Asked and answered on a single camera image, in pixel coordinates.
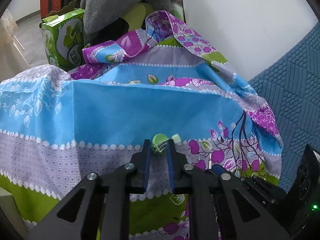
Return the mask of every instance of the green box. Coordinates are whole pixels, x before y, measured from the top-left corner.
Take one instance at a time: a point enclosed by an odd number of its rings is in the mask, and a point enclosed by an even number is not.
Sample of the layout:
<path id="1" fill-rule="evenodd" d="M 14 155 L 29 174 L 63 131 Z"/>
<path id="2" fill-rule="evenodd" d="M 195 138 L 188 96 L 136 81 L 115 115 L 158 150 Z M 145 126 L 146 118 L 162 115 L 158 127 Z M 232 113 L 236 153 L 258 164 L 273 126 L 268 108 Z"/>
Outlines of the green box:
<path id="1" fill-rule="evenodd" d="M 48 62 L 69 71 L 84 64 L 83 9 L 43 19 L 42 37 Z"/>

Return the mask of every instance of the white scalloped border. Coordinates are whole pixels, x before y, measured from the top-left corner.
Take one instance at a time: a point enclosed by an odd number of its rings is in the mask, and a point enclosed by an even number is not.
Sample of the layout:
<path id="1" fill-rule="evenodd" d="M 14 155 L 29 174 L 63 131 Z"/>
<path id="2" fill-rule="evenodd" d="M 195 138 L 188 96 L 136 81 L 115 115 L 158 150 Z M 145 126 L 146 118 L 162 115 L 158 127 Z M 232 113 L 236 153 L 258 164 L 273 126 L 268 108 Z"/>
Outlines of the white scalloped border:
<path id="1" fill-rule="evenodd" d="M 34 222 L 34 221 L 31 222 L 31 221 L 29 221 L 28 219 L 24 219 L 23 217 L 21 217 L 21 219 L 22 219 L 22 221 L 23 221 L 25 224 L 30 225 L 31 227 L 34 227 L 34 226 L 37 225 L 37 223 Z"/>
<path id="2" fill-rule="evenodd" d="M 149 66 L 149 67 L 197 67 L 203 63 L 204 61 L 199 61 L 199 63 L 196 65 L 172 65 L 172 64 L 150 64 L 150 63 L 130 62 L 130 63 L 120 63 L 119 65 L 137 65 L 137 66 Z"/>
<path id="3" fill-rule="evenodd" d="M 0 133 L 6 134 L 8 136 L 15 136 L 16 138 L 25 138 L 26 141 L 35 141 L 37 144 L 41 144 L 42 146 L 49 146 L 49 142 L 48 141 L 42 141 L 41 138 L 39 137 L 35 137 L 35 136 L 29 136 L 29 135 L 23 135 L 23 134 L 19 134 L 17 132 L 10 132 L 10 131 L 6 131 L 6 130 L 2 130 L 0 129 Z M 190 139 L 190 140 L 184 140 L 181 143 L 178 143 L 177 146 L 181 146 L 181 145 L 187 145 L 191 140 L 194 139 Z M 207 141 L 210 142 L 212 140 L 212 138 L 203 138 L 203 139 L 198 139 L 198 143 L 201 143 L 202 141 Z M 57 144 L 53 144 L 51 145 L 52 149 L 60 149 L 60 150 L 64 150 L 65 148 L 70 149 L 71 147 L 75 147 L 75 146 L 79 146 L 81 148 L 87 147 L 88 149 L 91 149 L 92 147 L 94 147 L 95 149 L 99 149 L 100 145 L 99 144 L 92 144 L 92 143 L 85 143 L 84 141 L 80 141 L 79 143 L 77 143 L 75 140 L 72 140 L 71 143 L 67 142 L 66 144 L 61 144 L 60 146 L 58 146 Z M 141 145 L 136 145 L 136 146 L 132 146 L 132 145 L 128 145 L 127 147 L 125 147 L 124 145 L 120 144 L 118 147 L 115 144 L 111 144 L 110 146 L 106 145 L 106 144 L 102 144 L 101 148 L 102 149 L 107 149 L 110 148 L 111 150 L 115 150 L 116 148 L 119 148 L 120 150 L 124 150 L 125 148 L 127 148 L 128 150 L 133 150 L 133 148 L 135 148 L 135 150 L 139 151 L 141 149 Z M 281 156 L 281 154 L 271 154 L 268 153 L 266 151 L 262 152 L 272 155 L 272 156 Z M 277 179 L 280 179 L 280 175 L 277 174 L 271 174 L 268 172 L 268 170 L 266 170 L 266 173 L 268 173 L 269 175 L 276 177 Z M 9 173 L 7 171 L 3 171 L 2 169 L 0 169 L 0 175 L 3 175 L 5 177 L 7 177 L 9 179 L 10 182 L 12 182 L 14 185 L 18 185 L 19 187 L 24 186 L 25 188 L 30 188 L 31 190 L 35 190 L 36 192 L 41 192 L 43 195 L 47 195 L 48 197 L 52 196 L 54 199 L 58 199 L 61 200 L 61 196 L 59 194 L 56 194 L 54 191 L 50 191 L 48 189 L 44 189 L 41 186 L 38 185 L 33 185 L 32 183 L 28 183 L 27 181 L 22 182 L 22 180 L 14 178 L 12 176 L 9 175 Z M 156 197 L 160 197 L 162 194 L 163 195 L 167 195 L 170 192 L 169 188 L 164 189 L 163 191 L 157 191 L 156 193 L 153 192 L 146 192 L 145 194 L 131 194 L 130 195 L 130 201 L 131 202 L 135 202 L 137 199 L 143 201 L 146 198 L 148 199 L 152 199 L 154 196 Z"/>
<path id="4" fill-rule="evenodd" d="M 127 83 L 119 83 L 119 82 L 101 82 L 101 83 L 104 83 L 104 84 L 107 84 L 107 85 L 139 85 L 140 83 L 134 83 L 134 84 L 127 84 Z M 211 93 L 211 94 L 214 94 L 214 95 L 220 95 L 222 97 L 225 97 L 225 98 L 229 98 L 229 99 L 233 99 L 232 98 L 232 95 L 236 95 L 230 91 L 226 92 L 226 91 L 218 91 L 218 90 L 212 90 L 212 89 L 202 89 L 202 90 L 197 90 L 197 89 L 193 89 L 193 88 L 189 88 L 187 86 L 185 87 L 177 87 L 177 86 L 169 86 L 169 85 L 157 85 L 157 86 L 160 86 L 160 87 L 174 87 L 174 88 L 177 88 L 177 89 L 184 89 L 184 90 L 192 90 L 192 91 L 196 91 L 196 92 L 200 92 L 200 93 Z"/>
<path id="5" fill-rule="evenodd" d="M 22 182 L 21 179 L 17 179 L 15 177 L 11 177 L 7 171 L 0 170 L 0 174 L 2 176 L 5 176 L 6 178 L 9 179 L 11 183 L 14 185 L 18 185 L 19 187 L 25 187 L 25 188 L 30 188 L 31 190 L 35 190 L 36 192 L 41 192 L 43 195 L 47 195 L 48 197 L 53 197 L 54 199 L 61 200 L 62 198 L 60 197 L 59 194 L 56 194 L 53 191 L 50 191 L 48 189 L 44 189 L 43 187 L 40 187 L 38 185 L 33 185 L 32 183 L 28 183 L 26 181 Z"/>
<path id="6" fill-rule="evenodd" d="M 179 48 L 179 49 L 186 49 L 185 47 L 180 47 L 180 46 L 173 46 L 173 45 L 162 45 L 162 44 L 158 44 L 155 47 L 166 47 L 166 48 Z"/>

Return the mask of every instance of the printed leaf pattern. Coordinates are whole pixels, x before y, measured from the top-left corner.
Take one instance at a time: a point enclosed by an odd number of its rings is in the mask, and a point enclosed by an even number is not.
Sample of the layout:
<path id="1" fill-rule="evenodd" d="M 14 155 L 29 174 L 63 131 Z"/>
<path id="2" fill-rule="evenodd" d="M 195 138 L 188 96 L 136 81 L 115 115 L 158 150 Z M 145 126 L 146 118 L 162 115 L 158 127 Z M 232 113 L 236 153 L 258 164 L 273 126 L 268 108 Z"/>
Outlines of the printed leaf pattern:
<path id="1" fill-rule="evenodd" d="M 148 74 L 148 82 L 154 85 L 159 82 L 159 79 L 155 75 Z"/>
<path id="2" fill-rule="evenodd" d="M 23 123 L 26 127 L 28 127 L 30 122 L 30 116 L 26 115 L 26 117 L 23 119 Z"/>
<path id="3" fill-rule="evenodd" d="M 15 120 L 18 119 L 19 114 L 20 114 L 19 110 L 16 110 L 16 111 L 14 112 L 14 118 L 15 118 Z"/>
<path id="4" fill-rule="evenodd" d="M 131 48 L 132 46 L 132 42 L 129 38 L 129 36 L 125 36 L 122 41 L 121 41 L 121 47 L 124 48 L 124 49 L 128 49 L 128 48 Z"/>
<path id="5" fill-rule="evenodd" d="M 35 104 L 35 115 L 38 116 L 42 111 L 42 102 L 38 99 Z"/>
<path id="6" fill-rule="evenodd" d="M 174 75 L 168 76 L 166 79 L 167 82 L 172 81 L 172 80 L 176 80 L 176 77 Z"/>
<path id="7" fill-rule="evenodd" d="M 215 130 L 210 129 L 210 136 L 212 139 L 217 139 L 218 138 L 218 134 Z"/>
<path id="8" fill-rule="evenodd" d="M 183 195 L 183 194 L 180 194 L 180 195 L 171 195 L 171 197 L 169 198 L 173 204 L 179 206 L 181 205 L 184 200 L 186 199 L 186 197 Z"/>
<path id="9" fill-rule="evenodd" d="M 224 168 L 227 170 L 227 171 L 232 171 L 232 169 L 236 166 L 236 162 L 235 160 L 232 158 L 232 159 L 228 159 L 225 164 L 224 164 Z"/>
<path id="10" fill-rule="evenodd" d="M 198 79 L 198 78 L 191 79 L 191 82 L 195 87 L 200 87 L 201 85 L 203 85 L 205 83 L 204 80 Z"/>
<path id="11" fill-rule="evenodd" d="M 219 120 L 219 122 L 218 122 L 218 128 L 219 128 L 220 130 L 223 129 L 223 122 L 221 122 L 220 120 Z"/>
<path id="12" fill-rule="evenodd" d="M 204 149 L 206 149 L 206 150 L 211 149 L 211 144 L 206 141 L 202 141 L 202 145 L 203 145 Z"/>
<path id="13" fill-rule="evenodd" d="M 62 104 L 61 104 L 61 102 L 59 102 L 55 107 L 56 114 L 60 113 L 61 108 L 62 108 Z"/>
<path id="14" fill-rule="evenodd" d="M 238 154 L 240 154 L 240 148 L 239 148 L 239 145 L 236 142 L 233 143 L 233 148 Z"/>
<path id="15" fill-rule="evenodd" d="M 12 105 L 9 110 L 9 116 L 13 115 L 15 110 L 16 110 L 16 105 Z"/>
<path id="16" fill-rule="evenodd" d="M 118 56 L 117 55 L 108 55 L 108 56 L 106 56 L 106 60 L 110 63 L 117 62 Z"/>

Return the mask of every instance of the metal screw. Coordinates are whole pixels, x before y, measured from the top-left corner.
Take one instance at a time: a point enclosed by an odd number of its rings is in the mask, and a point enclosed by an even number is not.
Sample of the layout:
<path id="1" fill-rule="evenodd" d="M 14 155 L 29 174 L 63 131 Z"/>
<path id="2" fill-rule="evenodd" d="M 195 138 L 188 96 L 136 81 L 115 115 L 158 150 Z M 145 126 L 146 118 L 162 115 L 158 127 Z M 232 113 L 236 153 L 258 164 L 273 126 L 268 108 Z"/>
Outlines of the metal screw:
<path id="1" fill-rule="evenodd" d="M 193 169 L 193 165 L 192 164 L 185 164 L 183 165 L 183 168 L 186 170 L 186 171 L 191 171 Z"/>
<path id="2" fill-rule="evenodd" d="M 228 173 L 222 173 L 222 174 L 221 174 L 221 179 L 223 179 L 223 180 L 229 180 L 229 179 L 231 179 L 231 176 L 230 176 L 230 174 L 228 174 Z"/>
<path id="3" fill-rule="evenodd" d="M 134 169 L 134 164 L 133 164 L 133 163 L 126 163 L 126 164 L 124 165 L 124 168 L 125 168 L 126 170 L 132 170 L 132 169 Z"/>
<path id="4" fill-rule="evenodd" d="M 97 173 L 91 172 L 87 175 L 88 180 L 95 180 L 98 177 Z"/>

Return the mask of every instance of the green fabric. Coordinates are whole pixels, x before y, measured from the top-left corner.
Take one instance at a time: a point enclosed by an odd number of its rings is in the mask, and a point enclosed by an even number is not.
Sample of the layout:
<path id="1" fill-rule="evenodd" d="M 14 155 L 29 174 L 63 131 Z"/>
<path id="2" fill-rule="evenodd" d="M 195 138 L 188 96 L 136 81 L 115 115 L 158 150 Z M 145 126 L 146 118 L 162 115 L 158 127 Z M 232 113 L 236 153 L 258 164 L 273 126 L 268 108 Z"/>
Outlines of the green fabric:
<path id="1" fill-rule="evenodd" d="M 170 223 L 179 223 L 179 221 L 186 219 L 183 214 L 186 210 L 186 203 L 188 197 L 186 195 L 161 195 L 146 198 L 145 200 L 137 200 L 130 203 L 130 235 L 136 233 L 142 234 L 151 230 L 158 230 Z"/>
<path id="2" fill-rule="evenodd" d="M 183 47 L 174 37 L 167 38 L 164 41 L 161 41 L 159 45 L 168 45 L 168 46 L 177 46 L 177 47 Z"/>
<path id="3" fill-rule="evenodd" d="M 41 192 L 14 185 L 5 176 L 0 176 L 0 187 L 13 195 L 21 217 L 31 222 L 38 223 L 59 202 Z"/>
<path id="4" fill-rule="evenodd" d="M 216 61 L 218 63 L 227 63 L 228 61 L 226 60 L 226 58 L 218 51 L 216 52 L 211 52 L 210 54 L 206 54 L 204 56 L 205 59 L 210 60 L 210 61 Z"/>

